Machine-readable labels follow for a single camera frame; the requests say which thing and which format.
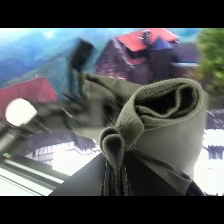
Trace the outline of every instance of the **rolled fabric opening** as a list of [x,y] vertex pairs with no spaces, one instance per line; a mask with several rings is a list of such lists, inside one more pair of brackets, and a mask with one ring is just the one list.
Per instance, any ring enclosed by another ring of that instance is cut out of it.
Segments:
[[193,178],[205,123],[206,94],[201,86],[193,80],[171,79],[135,91],[115,129],[124,140],[125,152],[150,155]]

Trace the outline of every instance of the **white round object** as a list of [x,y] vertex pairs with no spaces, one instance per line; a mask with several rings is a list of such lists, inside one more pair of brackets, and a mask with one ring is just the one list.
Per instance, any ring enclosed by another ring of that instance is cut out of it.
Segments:
[[17,127],[27,124],[36,114],[37,110],[22,98],[11,101],[5,111],[6,120]]

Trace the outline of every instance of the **green foliage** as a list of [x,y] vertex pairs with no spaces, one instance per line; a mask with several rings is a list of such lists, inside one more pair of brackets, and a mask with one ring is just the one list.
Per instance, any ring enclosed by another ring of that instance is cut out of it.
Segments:
[[201,66],[198,77],[209,80],[206,90],[224,94],[224,28],[204,28],[198,38]]

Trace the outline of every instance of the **red roof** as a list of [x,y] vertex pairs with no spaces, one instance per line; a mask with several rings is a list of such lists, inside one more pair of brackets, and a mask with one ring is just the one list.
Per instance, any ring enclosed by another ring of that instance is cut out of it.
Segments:
[[57,101],[57,93],[47,78],[39,77],[0,89],[0,116],[5,117],[7,105],[16,98],[38,102]]
[[[157,37],[162,37],[164,40],[168,42],[174,42],[179,40],[179,37],[169,30],[165,28],[146,28],[151,31],[151,41],[152,43],[157,39]],[[146,46],[142,43],[142,40],[138,37],[142,36],[142,31],[137,31],[125,35],[119,36],[117,39],[120,40],[126,47],[128,47],[131,51],[140,51],[146,49]]]

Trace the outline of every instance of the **blue water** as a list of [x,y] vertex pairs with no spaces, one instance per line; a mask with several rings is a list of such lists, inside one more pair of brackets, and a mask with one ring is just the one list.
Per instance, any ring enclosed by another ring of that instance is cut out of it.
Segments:
[[[66,62],[58,60],[48,70],[42,66],[53,63],[54,57],[75,46],[78,38],[90,41],[96,48],[86,72],[94,72],[94,63],[106,43],[121,34],[140,28],[0,28],[0,87],[33,78],[41,71],[58,92],[65,87]],[[181,41],[192,42],[200,28],[168,28]]]

